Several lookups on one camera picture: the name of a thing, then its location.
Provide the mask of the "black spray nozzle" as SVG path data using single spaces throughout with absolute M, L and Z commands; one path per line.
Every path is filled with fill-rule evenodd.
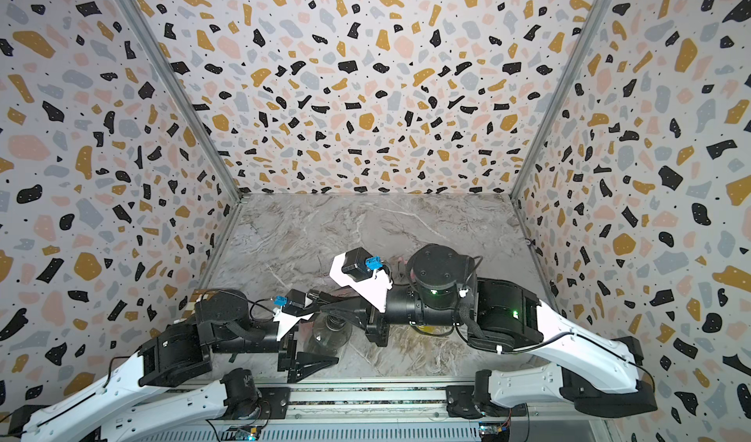
M 323 293 L 322 291 L 315 291 L 314 289 L 306 294 L 306 298 L 310 300 L 306 309 L 313 312 L 320 312 L 323 307 L 335 305 L 348 299 L 347 296 L 332 295 L 331 293 Z M 325 311 L 324 314 L 326 326 L 332 332 L 342 331 L 347 325 L 346 320 L 336 315 L 332 315 L 328 311 Z

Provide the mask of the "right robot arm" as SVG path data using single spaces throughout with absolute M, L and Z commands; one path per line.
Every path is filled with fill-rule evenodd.
M 557 401 L 603 419 L 656 410 L 653 379 L 641 365 L 639 340 L 601 338 L 532 291 L 479 277 L 481 262 L 479 256 L 427 244 L 390 266 L 355 248 L 337 256 L 330 269 L 331 279 L 352 294 L 309 291 L 304 305 L 359 328 L 379 347 L 387 345 L 393 326 L 421 334 L 439 327 L 477 351 L 546 360 L 543 367 L 522 371 L 479 370 L 473 385 L 448 388 L 447 412 L 455 418 L 507 417 L 519 405 Z

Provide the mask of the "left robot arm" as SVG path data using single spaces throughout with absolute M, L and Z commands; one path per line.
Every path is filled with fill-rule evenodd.
M 130 441 L 192 420 L 269 419 L 273 405 L 247 369 L 192 392 L 162 395 L 211 373 L 216 354 L 276 354 L 292 383 L 307 376 L 308 365 L 336 365 L 334 358 L 297 352 L 295 343 L 298 322 L 336 302 L 328 293 L 291 291 L 274 299 L 272 318 L 260 320 L 252 313 L 263 301 L 236 289 L 213 289 L 190 318 L 122 356 L 107 377 L 58 404 L 15 410 L 7 434 L 21 441 Z

